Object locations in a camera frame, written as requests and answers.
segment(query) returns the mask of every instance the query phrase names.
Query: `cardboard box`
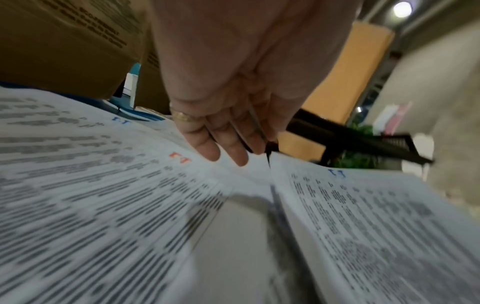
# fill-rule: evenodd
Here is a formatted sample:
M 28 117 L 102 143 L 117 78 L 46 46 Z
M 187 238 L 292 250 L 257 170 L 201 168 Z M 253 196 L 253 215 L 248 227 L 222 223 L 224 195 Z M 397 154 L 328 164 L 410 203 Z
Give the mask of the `cardboard box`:
M 160 74 L 160 63 L 151 33 L 147 33 L 140 64 L 134 105 L 170 114 L 170 100 Z
M 145 0 L 0 0 L 0 81 L 109 98 L 141 58 Z

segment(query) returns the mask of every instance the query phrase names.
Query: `open book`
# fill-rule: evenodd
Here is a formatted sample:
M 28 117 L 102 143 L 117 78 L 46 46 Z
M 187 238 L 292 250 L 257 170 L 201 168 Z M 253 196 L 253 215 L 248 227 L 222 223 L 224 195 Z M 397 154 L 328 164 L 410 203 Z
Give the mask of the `open book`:
M 480 302 L 479 227 L 415 177 L 210 163 L 38 90 L 0 88 L 0 125 L 1 304 Z M 279 204 L 307 272 L 273 248 Z

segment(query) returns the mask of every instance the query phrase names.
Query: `ceiling light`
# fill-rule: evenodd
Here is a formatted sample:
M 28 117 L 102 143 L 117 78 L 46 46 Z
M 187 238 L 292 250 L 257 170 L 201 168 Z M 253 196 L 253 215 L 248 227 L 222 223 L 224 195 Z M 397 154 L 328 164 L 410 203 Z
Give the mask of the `ceiling light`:
M 398 18 L 405 18 L 412 14 L 412 5 L 407 1 L 397 3 L 393 7 L 393 13 Z

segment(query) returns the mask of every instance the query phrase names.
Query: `book page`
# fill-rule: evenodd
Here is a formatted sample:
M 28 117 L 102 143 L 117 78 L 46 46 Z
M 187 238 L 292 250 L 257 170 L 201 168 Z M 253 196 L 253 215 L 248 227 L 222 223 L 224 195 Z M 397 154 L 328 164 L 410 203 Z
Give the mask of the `book page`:
M 480 228 L 416 177 L 280 154 L 270 165 L 328 303 L 480 302 Z
M 1 303 L 263 302 L 271 201 L 151 128 L 0 89 Z

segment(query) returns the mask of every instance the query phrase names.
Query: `ring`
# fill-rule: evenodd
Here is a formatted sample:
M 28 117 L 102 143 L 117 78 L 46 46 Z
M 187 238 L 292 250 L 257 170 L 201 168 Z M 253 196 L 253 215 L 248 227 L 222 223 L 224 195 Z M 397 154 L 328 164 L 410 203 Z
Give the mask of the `ring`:
M 184 122 L 194 122 L 201 119 L 201 117 L 195 117 L 184 112 L 176 111 L 170 108 L 171 117 L 175 120 L 184 121 Z

